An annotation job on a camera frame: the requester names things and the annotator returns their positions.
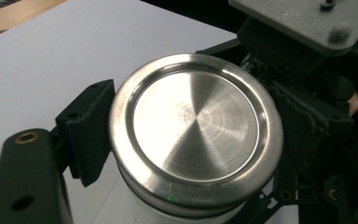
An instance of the wooden surface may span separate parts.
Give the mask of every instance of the wooden surface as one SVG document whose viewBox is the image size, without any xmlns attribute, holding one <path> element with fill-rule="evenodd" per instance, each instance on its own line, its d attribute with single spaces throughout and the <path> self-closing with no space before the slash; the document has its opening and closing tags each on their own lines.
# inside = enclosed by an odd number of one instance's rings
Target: wooden surface
<svg viewBox="0 0 358 224">
<path fill-rule="evenodd" d="M 0 9 L 0 32 L 15 27 L 56 7 L 65 0 L 21 0 Z"/>
</svg>

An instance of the circular lid center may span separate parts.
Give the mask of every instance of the circular lid center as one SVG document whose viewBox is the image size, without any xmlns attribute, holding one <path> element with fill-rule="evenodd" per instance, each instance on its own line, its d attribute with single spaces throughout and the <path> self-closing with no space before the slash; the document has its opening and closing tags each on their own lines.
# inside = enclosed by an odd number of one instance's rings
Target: circular lid center
<svg viewBox="0 0 358 224">
<path fill-rule="evenodd" d="M 255 151 L 258 129 L 244 92 L 200 71 L 158 79 L 139 97 L 133 114 L 139 153 L 165 174 L 196 182 L 238 172 Z"/>
</svg>

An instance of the silver canister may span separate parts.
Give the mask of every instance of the silver canister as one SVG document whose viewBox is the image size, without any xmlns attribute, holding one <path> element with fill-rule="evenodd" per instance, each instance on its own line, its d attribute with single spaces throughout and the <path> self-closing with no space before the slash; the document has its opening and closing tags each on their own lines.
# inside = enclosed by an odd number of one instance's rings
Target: silver canister
<svg viewBox="0 0 358 224">
<path fill-rule="evenodd" d="M 262 85 L 199 54 L 135 71 L 117 91 L 109 131 L 137 207 L 175 223 L 228 221 L 267 184 L 282 152 L 281 119 Z"/>
</svg>

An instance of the metal lid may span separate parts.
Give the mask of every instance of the metal lid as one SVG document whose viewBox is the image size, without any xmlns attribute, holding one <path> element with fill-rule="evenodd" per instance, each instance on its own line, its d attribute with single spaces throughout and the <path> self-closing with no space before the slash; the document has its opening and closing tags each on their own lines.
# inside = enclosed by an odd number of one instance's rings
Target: metal lid
<svg viewBox="0 0 358 224">
<path fill-rule="evenodd" d="M 127 183 L 177 216 L 214 216 L 243 203 L 268 182 L 282 150 L 281 120 L 266 90 L 206 55 L 173 55 L 135 71 L 109 122 Z"/>
</svg>

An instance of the white tabletop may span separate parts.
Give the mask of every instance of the white tabletop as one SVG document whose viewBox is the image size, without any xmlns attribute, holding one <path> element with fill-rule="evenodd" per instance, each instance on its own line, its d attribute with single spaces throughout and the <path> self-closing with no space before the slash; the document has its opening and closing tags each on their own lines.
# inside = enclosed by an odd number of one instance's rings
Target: white tabletop
<svg viewBox="0 0 358 224">
<path fill-rule="evenodd" d="M 68 0 L 0 34 L 0 149 L 19 131 L 51 130 L 55 117 L 92 83 L 112 78 L 118 88 L 154 59 L 234 37 L 141 1 Z M 112 155 L 101 178 L 86 189 L 65 176 L 76 224 L 133 220 L 123 212 L 125 194 L 117 191 L 125 184 Z M 296 214 L 279 218 L 270 222 L 296 222 Z"/>
</svg>

